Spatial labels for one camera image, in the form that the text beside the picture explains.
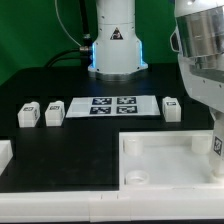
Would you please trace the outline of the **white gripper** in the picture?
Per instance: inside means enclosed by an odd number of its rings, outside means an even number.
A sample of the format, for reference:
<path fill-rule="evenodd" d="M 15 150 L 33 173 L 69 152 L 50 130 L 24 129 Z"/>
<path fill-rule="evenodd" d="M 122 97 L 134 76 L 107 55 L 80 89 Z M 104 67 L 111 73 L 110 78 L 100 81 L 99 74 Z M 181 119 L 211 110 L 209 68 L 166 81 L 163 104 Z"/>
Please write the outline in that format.
<path fill-rule="evenodd" d="M 224 114 L 224 54 L 206 57 L 214 68 L 204 68 L 195 64 L 195 58 L 182 55 L 178 29 L 172 33 L 170 44 L 178 53 L 180 73 L 189 97 Z"/>

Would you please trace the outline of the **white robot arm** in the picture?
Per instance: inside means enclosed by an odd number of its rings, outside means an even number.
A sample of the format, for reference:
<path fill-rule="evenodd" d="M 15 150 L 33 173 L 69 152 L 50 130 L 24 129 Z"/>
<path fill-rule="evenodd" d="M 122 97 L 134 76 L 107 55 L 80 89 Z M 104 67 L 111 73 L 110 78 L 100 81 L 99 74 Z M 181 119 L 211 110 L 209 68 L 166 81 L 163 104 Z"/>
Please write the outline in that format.
<path fill-rule="evenodd" d="M 148 68 L 135 33 L 135 0 L 96 0 L 92 77 L 126 80 Z M 172 50 L 188 95 L 224 113 L 224 0 L 175 0 Z"/>

